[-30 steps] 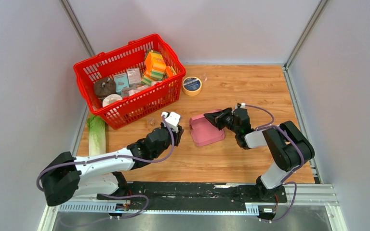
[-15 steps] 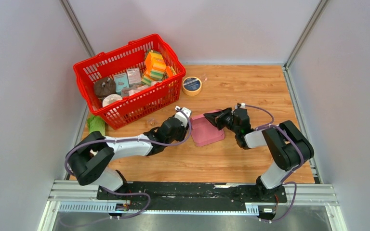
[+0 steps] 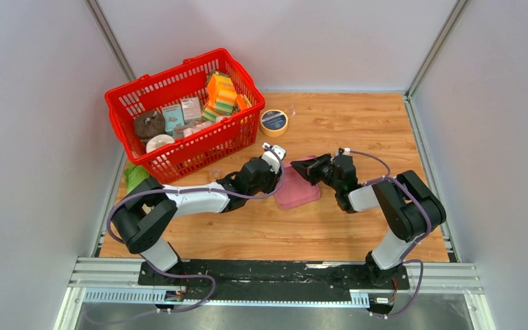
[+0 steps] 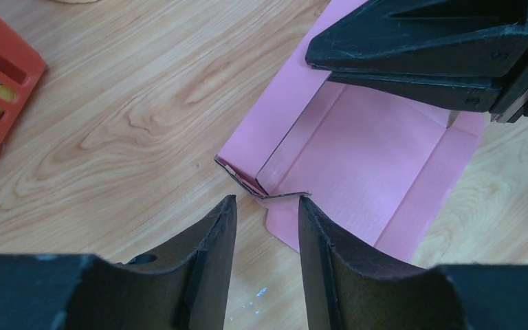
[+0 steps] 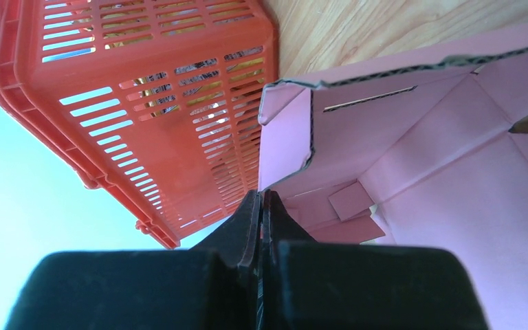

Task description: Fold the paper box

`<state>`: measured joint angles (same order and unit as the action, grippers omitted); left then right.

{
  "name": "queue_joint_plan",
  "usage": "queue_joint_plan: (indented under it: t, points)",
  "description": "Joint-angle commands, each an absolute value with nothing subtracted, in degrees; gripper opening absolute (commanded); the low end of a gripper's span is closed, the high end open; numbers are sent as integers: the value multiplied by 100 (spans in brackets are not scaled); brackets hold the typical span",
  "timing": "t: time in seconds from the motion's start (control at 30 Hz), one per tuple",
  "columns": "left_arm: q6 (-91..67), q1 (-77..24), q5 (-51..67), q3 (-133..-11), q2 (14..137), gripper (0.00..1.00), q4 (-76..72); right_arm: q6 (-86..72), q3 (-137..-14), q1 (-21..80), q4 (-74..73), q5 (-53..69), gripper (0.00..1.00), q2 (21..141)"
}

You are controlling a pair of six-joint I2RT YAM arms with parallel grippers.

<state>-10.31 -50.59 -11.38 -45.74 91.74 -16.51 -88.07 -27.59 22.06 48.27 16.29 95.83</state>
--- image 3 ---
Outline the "pink paper box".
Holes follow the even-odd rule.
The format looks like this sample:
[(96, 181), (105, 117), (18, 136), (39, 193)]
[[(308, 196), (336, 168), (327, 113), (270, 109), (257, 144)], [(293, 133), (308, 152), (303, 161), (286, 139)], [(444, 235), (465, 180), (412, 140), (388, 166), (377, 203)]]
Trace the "pink paper box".
[(279, 191), (274, 195), (281, 210), (288, 210), (311, 203), (321, 197), (319, 185), (312, 186), (303, 179), (289, 162), (283, 163), (285, 180)]

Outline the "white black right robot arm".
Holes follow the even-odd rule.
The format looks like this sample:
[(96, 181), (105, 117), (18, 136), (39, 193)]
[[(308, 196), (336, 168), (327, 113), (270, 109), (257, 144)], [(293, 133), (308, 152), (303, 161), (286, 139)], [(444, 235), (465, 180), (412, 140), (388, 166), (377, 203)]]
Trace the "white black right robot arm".
[(334, 189), (340, 209), (347, 213), (381, 208), (388, 231), (366, 255), (364, 269), (366, 282), (380, 288), (392, 280), (409, 252), (446, 222), (447, 214), (413, 170), (359, 183), (353, 155), (355, 151), (340, 149), (335, 155), (292, 161), (291, 166), (312, 186), (322, 182)]

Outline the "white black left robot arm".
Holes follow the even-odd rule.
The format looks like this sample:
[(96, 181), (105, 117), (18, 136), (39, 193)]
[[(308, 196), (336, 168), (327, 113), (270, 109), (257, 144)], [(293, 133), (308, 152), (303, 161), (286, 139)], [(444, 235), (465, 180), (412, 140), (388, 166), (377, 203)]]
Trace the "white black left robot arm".
[(183, 268), (162, 238), (169, 223), (187, 215), (232, 212), (250, 199), (272, 196), (285, 178), (282, 161), (283, 156), (266, 151), (241, 170), (203, 186), (161, 185), (149, 177), (111, 209), (107, 234), (130, 253), (143, 256), (164, 284), (174, 285), (182, 278)]

